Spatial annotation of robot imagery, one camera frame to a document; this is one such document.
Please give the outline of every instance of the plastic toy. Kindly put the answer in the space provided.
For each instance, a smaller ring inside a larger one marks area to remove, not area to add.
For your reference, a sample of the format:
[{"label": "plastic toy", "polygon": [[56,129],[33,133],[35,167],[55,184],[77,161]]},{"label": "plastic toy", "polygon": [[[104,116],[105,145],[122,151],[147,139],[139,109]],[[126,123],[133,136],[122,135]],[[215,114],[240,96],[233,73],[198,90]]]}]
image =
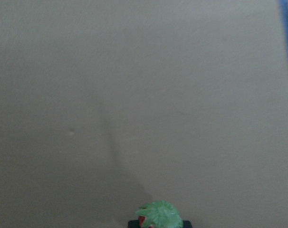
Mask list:
[{"label": "plastic toy", "polygon": [[146,203],[135,213],[138,220],[128,222],[128,228],[192,228],[183,221],[178,210],[164,200]]}]

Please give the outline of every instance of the gray surface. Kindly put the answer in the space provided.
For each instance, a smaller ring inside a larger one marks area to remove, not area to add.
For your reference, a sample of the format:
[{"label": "gray surface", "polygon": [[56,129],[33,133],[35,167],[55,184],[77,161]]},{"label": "gray surface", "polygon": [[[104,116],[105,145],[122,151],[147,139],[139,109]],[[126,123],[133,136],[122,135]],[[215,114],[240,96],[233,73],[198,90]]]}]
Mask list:
[{"label": "gray surface", "polygon": [[288,228],[276,1],[0,1],[0,228]]}]

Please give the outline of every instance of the red fruit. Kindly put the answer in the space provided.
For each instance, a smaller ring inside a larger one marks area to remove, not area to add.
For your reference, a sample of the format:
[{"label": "red fruit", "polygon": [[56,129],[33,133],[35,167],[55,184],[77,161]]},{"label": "red fruit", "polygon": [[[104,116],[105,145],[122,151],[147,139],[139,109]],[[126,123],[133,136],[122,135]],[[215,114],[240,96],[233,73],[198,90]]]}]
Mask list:
[{"label": "red fruit", "polygon": [[142,224],[143,224],[143,222],[144,222],[144,220],[145,220],[145,217],[144,216],[139,216],[139,226],[140,226],[140,228],[142,228]]}]

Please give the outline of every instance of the green leafy top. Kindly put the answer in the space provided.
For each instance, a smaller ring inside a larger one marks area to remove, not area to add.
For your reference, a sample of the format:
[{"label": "green leafy top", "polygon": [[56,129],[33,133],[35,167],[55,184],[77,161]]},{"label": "green leafy top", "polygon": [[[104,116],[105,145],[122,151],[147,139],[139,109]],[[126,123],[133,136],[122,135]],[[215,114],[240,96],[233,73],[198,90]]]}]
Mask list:
[{"label": "green leafy top", "polygon": [[144,216],[142,228],[153,226],[154,228],[182,228],[183,221],[177,209],[164,200],[144,204],[135,213]]}]

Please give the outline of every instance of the black object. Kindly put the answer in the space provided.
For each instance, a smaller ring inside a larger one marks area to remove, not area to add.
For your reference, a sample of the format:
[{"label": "black object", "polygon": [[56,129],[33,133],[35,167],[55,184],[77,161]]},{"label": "black object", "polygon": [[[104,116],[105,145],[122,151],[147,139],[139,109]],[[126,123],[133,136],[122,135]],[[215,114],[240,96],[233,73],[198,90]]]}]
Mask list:
[{"label": "black object", "polygon": [[[128,228],[139,228],[139,220],[131,220],[128,222]],[[183,221],[183,228],[192,228],[190,221]]]}]

